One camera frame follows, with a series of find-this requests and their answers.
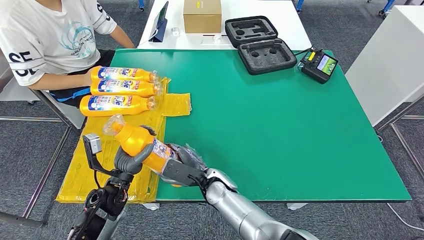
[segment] yellow plastic bag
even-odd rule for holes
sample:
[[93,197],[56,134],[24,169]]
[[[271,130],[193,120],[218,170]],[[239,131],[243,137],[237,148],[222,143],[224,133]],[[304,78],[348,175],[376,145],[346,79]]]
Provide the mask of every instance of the yellow plastic bag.
[[[166,116],[184,116],[189,115],[191,111],[189,93],[166,93],[169,81],[168,78],[163,79],[165,94],[157,99],[157,109],[144,111],[137,115],[124,115],[125,121],[132,125],[152,127],[157,138],[162,142],[165,137]],[[94,133],[100,136],[102,152],[97,154],[97,159],[107,170],[114,168],[114,158],[119,148],[119,143],[113,136],[103,134],[103,125],[109,118],[109,116],[88,117],[82,130],[82,135]],[[100,186],[103,186],[108,178],[108,175],[97,173]],[[132,180],[128,190],[128,203],[153,202],[156,199],[158,183],[159,177],[149,168],[143,167],[141,172],[136,174]],[[87,194],[93,189],[97,189],[94,171],[89,168],[84,143],[82,137],[80,137],[56,201],[60,203],[83,203]]]

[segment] black shorts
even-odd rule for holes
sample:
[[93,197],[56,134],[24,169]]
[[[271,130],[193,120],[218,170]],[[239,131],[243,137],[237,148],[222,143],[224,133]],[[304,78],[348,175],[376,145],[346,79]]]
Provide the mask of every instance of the black shorts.
[[[82,71],[72,72],[72,73],[69,73],[68,75],[86,74],[91,68],[94,68],[96,66],[109,67],[111,65],[112,59],[114,58],[115,50],[100,50],[99,49],[98,51],[100,52],[100,59],[92,67]],[[87,96],[90,94],[91,92],[90,92],[89,86],[50,91],[50,95],[59,103],[71,105],[77,108],[80,107],[81,99],[84,96]]]

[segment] remote controller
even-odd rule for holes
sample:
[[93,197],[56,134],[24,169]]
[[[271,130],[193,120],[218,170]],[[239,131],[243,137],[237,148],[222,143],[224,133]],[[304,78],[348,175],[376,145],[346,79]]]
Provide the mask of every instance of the remote controller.
[[320,84],[325,84],[333,74],[338,61],[323,52],[322,49],[311,48],[300,60],[303,63],[300,71]]

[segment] controller screen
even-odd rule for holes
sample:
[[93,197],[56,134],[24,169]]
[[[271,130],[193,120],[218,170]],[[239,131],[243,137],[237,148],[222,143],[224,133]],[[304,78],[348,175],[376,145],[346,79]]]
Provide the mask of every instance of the controller screen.
[[330,56],[324,54],[321,58],[321,61],[319,62],[318,66],[316,67],[321,72],[327,74],[328,76],[331,75],[334,68],[336,67],[337,60],[331,58]]

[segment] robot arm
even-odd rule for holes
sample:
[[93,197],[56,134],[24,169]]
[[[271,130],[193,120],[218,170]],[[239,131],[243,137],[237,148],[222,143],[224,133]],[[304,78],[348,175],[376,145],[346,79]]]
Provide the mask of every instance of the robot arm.
[[[110,240],[126,214],[127,190],[133,174],[141,170],[143,160],[151,153],[146,147],[135,157],[118,151],[115,169],[102,168],[96,159],[100,152],[99,137],[83,136],[88,165],[95,171],[110,175],[104,187],[98,186],[87,196],[85,208],[74,221],[69,240]],[[237,192],[237,185],[222,171],[207,168],[202,158],[189,146],[170,144],[179,159],[168,159],[159,176],[167,183],[199,187],[212,205],[244,240],[318,240],[307,231],[275,221],[256,204]],[[96,215],[98,209],[106,217]]]
[[197,170],[170,159],[163,175],[185,186],[199,186],[212,205],[244,240],[318,240],[311,233],[274,220],[237,192],[237,185],[218,169]]

